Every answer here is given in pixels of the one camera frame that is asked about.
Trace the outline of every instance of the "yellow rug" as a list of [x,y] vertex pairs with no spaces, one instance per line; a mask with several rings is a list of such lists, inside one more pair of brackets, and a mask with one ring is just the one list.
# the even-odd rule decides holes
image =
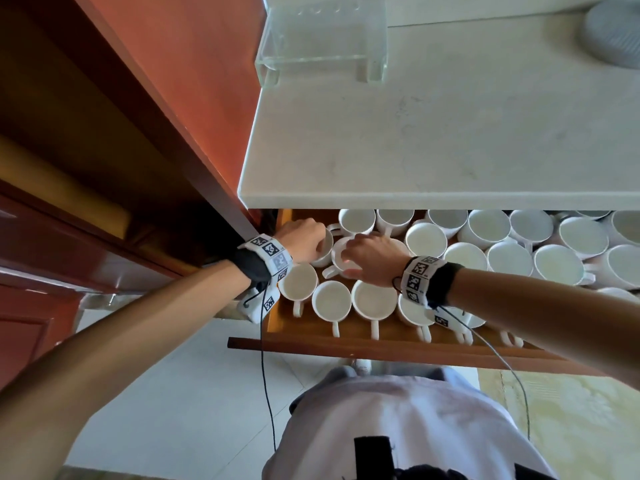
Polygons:
[[[526,432],[524,398],[510,372],[479,369],[480,388]],[[640,479],[640,392],[615,379],[519,372],[531,441],[563,480]]]

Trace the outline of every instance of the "person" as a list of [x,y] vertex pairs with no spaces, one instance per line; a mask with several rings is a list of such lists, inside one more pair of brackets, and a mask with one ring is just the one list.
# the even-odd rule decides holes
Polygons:
[[[313,219],[275,238],[310,262],[324,239]],[[386,237],[357,235],[342,257],[351,276],[389,287],[407,255]],[[0,478],[57,475],[92,414],[203,327],[251,280],[231,261],[174,281],[77,333],[0,393]],[[640,306],[533,278],[460,269],[447,304],[640,389]],[[296,403],[265,479],[553,476],[500,405],[469,387],[420,377],[345,378]]]

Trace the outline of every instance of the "left arm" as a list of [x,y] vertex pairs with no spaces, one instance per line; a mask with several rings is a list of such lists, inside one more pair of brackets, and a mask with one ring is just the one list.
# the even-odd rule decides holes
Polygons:
[[[296,262],[316,258],[324,226],[276,235]],[[64,341],[0,392],[0,478],[58,473],[91,416],[250,285],[222,261],[150,293]]]

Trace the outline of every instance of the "shoe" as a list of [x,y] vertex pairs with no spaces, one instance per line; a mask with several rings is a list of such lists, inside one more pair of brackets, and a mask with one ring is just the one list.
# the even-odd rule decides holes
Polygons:
[[371,375],[371,361],[369,359],[354,359],[351,366],[356,371],[356,374],[361,377]]

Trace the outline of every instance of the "gray object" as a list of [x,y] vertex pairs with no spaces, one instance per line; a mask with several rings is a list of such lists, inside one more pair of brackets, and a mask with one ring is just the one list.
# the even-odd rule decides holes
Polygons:
[[584,17],[580,41],[591,55],[604,62],[640,69],[640,2],[598,3]]

